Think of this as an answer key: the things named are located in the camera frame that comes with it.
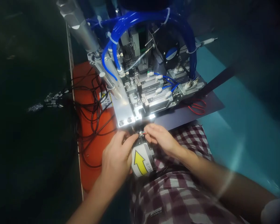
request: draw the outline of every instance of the red and white checkered fabric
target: red and white checkered fabric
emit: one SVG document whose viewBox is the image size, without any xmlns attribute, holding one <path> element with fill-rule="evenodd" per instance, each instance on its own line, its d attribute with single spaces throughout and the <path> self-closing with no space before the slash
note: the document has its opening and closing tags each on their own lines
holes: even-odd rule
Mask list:
<svg viewBox="0 0 280 224">
<path fill-rule="evenodd" d="M 198 156 L 213 160 L 201 125 L 183 126 L 171 131 L 183 147 Z M 155 149 L 157 172 L 172 164 L 182 164 L 167 156 L 162 149 Z M 224 208 L 189 171 L 166 173 L 148 183 L 148 177 L 131 181 L 132 223 L 242 223 Z"/>
</svg>

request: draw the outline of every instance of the cable tie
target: cable tie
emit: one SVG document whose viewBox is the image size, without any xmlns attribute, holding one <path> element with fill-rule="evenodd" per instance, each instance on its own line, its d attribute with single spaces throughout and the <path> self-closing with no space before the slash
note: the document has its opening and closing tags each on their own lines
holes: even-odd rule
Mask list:
<svg viewBox="0 0 280 224">
<path fill-rule="evenodd" d="M 189 51 L 187 50 L 187 53 L 188 53 L 188 54 L 192 54 L 192 53 L 194 53 L 195 51 L 197 51 L 198 48 L 199 48 L 199 44 L 196 43 L 196 49 L 195 49 L 193 52 L 189 52 Z"/>
<path fill-rule="evenodd" d="M 116 42 L 115 40 L 112 39 L 111 37 L 111 33 L 108 31 L 107 36 L 110 38 L 110 40 L 114 43 L 114 44 L 118 44 L 118 42 Z"/>
<path fill-rule="evenodd" d="M 164 24 L 164 25 L 167 23 L 168 18 L 169 18 L 169 15 L 170 15 L 170 8 L 168 7 L 167 9 L 168 9 L 168 13 L 167 13 L 166 20 L 165 20 L 165 22 L 164 22 L 164 23 L 162 23 L 162 24 Z"/>
<path fill-rule="evenodd" d="M 101 16 L 97 16 L 97 20 L 98 20 L 98 22 L 99 22 L 100 27 L 103 28 L 103 26 L 102 26 L 102 24 L 101 24 L 101 22 L 102 22 L 102 17 L 101 17 Z"/>
</svg>

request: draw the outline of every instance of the left hand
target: left hand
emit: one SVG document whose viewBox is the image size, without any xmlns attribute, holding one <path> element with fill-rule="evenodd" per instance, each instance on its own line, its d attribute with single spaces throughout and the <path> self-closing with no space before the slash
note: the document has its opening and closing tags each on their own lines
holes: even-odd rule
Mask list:
<svg viewBox="0 0 280 224">
<path fill-rule="evenodd" d="M 118 131 L 103 151 L 101 181 L 110 186 L 110 191 L 117 192 L 130 172 L 132 164 L 131 148 L 138 139 L 138 134 L 128 137 L 124 131 Z"/>
</svg>

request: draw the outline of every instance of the warning label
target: warning label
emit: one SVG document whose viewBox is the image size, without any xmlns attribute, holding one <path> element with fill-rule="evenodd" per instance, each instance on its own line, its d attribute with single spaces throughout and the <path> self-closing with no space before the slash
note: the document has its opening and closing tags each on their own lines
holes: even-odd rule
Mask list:
<svg viewBox="0 0 280 224">
<path fill-rule="evenodd" d="M 106 91 L 103 91 L 102 96 L 101 96 L 101 92 L 99 92 L 99 96 L 100 96 L 100 99 L 103 98 L 103 99 L 102 99 L 103 102 L 101 103 L 101 105 L 102 105 L 102 109 L 105 109 L 106 106 L 107 106 L 109 103 L 112 102 L 111 94 L 109 93 L 108 96 L 106 96 Z"/>
</svg>

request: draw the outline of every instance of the forearm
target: forearm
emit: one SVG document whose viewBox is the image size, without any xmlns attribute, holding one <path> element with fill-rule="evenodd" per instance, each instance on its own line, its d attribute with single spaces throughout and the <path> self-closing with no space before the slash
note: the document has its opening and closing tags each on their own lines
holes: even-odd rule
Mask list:
<svg viewBox="0 0 280 224">
<path fill-rule="evenodd" d="M 91 192 L 68 220 L 67 224 L 98 223 L 110 204 L 115 192 L 106 188 L 101 177 L 95 182 Z"/>
<path fill-rule="evenodd" d="M 214 162 L 180 148 L 178 159 L 223 203 L 236 207 L 239 215 L 249 222 L 260 222 L 264 206 L 276 197 L 269 191 Z"/>
</svg>

